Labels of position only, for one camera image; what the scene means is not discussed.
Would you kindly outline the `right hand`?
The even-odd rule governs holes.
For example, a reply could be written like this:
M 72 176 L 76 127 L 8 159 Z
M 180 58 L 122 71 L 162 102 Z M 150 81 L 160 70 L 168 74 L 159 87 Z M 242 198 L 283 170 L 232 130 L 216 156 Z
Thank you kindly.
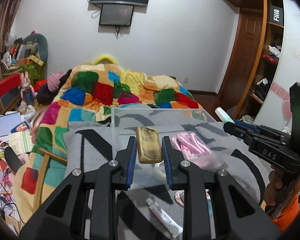
M 264 201 L 269 206 L 275 206 L 276 205 L 275 197 L 279 192 L 279 189 L 281 189 L 282 187 L 283 171 L 274 165 L 271 165 L 270 167 L 272 171 L 269 173 L 269 177 L 268 177 L 269 184 L 266 187 L 266 191 L 264 194 Z M 300 178 L 294 185 L 294 189 L 290 195 L 289 200 L 286 203 L 286 206 L 292 204 L 294 199 L 299 195 L 299 192 L 300 192 Z

